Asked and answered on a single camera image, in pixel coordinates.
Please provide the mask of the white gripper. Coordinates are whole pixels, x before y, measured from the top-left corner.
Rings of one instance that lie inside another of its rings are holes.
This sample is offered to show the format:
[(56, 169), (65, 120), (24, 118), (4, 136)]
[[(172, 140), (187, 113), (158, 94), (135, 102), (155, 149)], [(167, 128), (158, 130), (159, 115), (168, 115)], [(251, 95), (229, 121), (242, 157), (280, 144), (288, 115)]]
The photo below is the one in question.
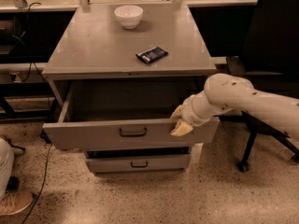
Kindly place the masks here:
[(172, 113), (171, 119), (178, 122), (170, 134), (183, 136), (190, 133), (193, 127), (201, 126), (212, 117), (222, 115), (228, 111), (231, 111), (231, 108), (213, 105), (203, 93), (192, 95)]

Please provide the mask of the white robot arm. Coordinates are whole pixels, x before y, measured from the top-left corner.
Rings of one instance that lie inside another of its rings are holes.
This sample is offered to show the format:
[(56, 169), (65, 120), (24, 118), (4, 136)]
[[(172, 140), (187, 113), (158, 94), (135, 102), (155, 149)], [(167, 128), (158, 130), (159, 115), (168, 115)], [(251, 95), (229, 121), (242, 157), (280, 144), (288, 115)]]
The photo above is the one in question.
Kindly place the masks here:
[(256, 90), (243, 77), (227, 74), (210, 76), (204, 89), (189, 96), (171, 115), (177, 122), (173, 136), (190, 133), (212, 117), (231, 110), (248, 113), (270, 127), (299, 140), (299, 100)]

